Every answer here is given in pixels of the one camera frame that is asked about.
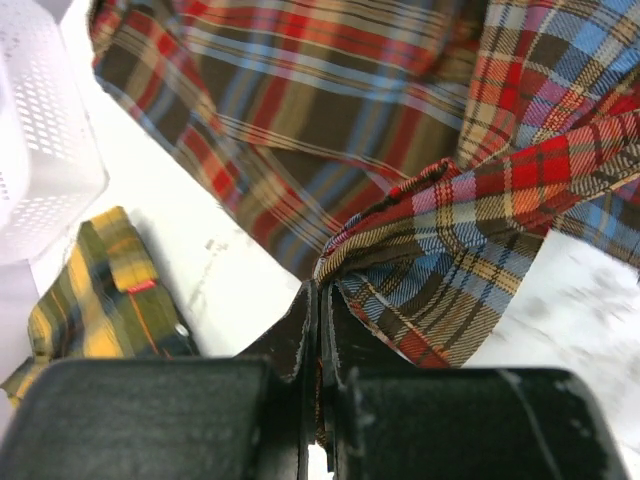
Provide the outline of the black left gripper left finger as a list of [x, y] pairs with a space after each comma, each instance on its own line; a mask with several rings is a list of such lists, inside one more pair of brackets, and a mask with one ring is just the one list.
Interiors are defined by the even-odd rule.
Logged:
[[5, 479], [304, 479], [318, 292], [231, 358], [66, 360], [29, 388]]

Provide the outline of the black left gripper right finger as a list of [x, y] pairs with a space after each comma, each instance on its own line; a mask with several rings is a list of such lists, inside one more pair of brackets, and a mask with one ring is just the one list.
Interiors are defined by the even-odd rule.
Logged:
[[328, 468], [337, 479], [625, 479], [587, 385], [553, 368], [421, 369], [338, 289], [320, 296]]

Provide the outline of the red brown plaid shirt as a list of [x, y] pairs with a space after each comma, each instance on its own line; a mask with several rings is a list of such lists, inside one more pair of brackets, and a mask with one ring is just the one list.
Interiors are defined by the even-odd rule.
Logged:
[[556, 230], [639, 263], [635, 1], [95, 1], [101, 87], [282, 267], [419, 367]]

